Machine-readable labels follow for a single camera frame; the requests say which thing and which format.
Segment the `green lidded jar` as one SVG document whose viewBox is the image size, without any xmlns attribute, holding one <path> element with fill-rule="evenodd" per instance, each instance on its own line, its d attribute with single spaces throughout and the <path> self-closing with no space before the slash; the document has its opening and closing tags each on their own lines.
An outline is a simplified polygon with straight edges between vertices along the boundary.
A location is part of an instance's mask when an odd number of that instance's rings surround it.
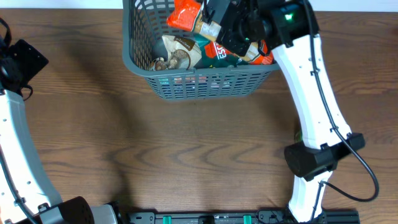
<svg viewBox="0 0 398 224">
<path fill-rule="evenodd" d="M 303 136 L 302 136 L 302 131 L 301 130 L 299 130 L 299 131 L 297 131 L 295 133 L 294 141 L 295 141 L 295 143 L 303 141 Z"/>
</svg>

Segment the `orange spaghetti pasta packet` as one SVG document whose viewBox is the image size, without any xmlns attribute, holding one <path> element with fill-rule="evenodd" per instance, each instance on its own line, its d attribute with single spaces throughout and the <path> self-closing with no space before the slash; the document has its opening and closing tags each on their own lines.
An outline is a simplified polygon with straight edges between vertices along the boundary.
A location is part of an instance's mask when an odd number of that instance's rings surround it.
<svg viewBox="0 0 398 224">
<path fill-rule="evenodd" d="M 199 34 L 216 42 L 221 26 L 215 22 L 208 24 L 202 21 L 202 3 L 194 0 L 175 1 L 175 9 L 167 18 L 166 23 L 171 28 L 191 32 L 194 35 Z M 258 43 L 253 42 L 246 55 L 238 57 L 246 61 L 248 65 L 270 65 L 274 61 L 264 40 Z"/>
</svg>

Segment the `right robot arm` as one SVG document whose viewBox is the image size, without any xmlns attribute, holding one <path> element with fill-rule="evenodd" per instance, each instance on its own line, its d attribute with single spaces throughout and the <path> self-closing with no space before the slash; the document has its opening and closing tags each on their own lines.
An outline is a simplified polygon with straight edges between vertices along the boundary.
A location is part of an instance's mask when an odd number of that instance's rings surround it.
<svg viewBox="0 0 398 224">
<path fill-rule="evenodd" d="M 322 41 L 308 1 L 203 1 L 201 20 L 216 27 L 212 41 L 254 60 L 272 55 L 287 81 L 302 138 L 284 150 L 294 173 L 288 203 L 294 221 L 322 214 L 322 198 L 338 162 L 356 155 L 364 137 L 345 121 L 323 62 Z"/>
</svg>

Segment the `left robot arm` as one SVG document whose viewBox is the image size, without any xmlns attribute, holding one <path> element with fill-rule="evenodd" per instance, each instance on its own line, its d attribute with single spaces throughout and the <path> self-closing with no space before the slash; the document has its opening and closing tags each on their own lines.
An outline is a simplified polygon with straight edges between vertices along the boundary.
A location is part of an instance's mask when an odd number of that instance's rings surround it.
<svg viewBox="0 0 398 224">
<path fill-rule="evenodd" d="M 31 138 L 22 89 L 48 60 L 24 40 L 1 59 L 1 223 L 122 223 L 116 202 L 64 201 L 44 171 Z"/>
</svg>

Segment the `beige brown snack pouch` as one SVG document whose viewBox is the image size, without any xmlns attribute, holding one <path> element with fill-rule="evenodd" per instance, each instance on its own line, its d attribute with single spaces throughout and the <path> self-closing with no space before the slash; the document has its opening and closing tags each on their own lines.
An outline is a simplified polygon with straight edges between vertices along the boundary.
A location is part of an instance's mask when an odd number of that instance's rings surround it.
<svg viewBox="0 0 398 224">
<path fill-rule="evenodd" d="M 193 39 L 163 35 L 152 49 L 149 71 L 191 69 L 201 60 L 201 50 Z"/>
</svg>

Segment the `green Nescafe coffee bag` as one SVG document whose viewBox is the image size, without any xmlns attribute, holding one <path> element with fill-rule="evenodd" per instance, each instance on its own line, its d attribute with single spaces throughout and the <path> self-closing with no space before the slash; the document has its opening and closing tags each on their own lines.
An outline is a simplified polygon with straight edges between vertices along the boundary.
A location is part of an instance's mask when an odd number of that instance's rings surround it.
<svg viewBox="0 0 398 224">
<path fill-rule="evenodd" d="M 199 34 L 195 34 L 193 39 L 201 51 L 201 59 L 195 65 L 195 68 L 225 68 L 248 64 L 229 50 L 226 50 L 222 45 L 212 42 Z"/>
</svg>

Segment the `blue Kleenex tissue multipack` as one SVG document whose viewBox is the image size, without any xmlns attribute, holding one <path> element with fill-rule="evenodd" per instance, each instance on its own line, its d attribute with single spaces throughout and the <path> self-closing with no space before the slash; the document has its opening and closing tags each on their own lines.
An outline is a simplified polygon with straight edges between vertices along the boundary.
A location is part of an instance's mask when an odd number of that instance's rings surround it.
<svg viewBox="0 0 398 224">
<path fill-rule="evenodd" d="M 161 78 L 159 84 L 166 93 L 174 91 L 175 94 L 204 94 L 207 91 L 218 91 L 219 89 L 229 89 L 232 87 L 234 77 L 227 75 L 222 78 L 220 75 L 193 75 L 186 77 Z"/>
</svg>

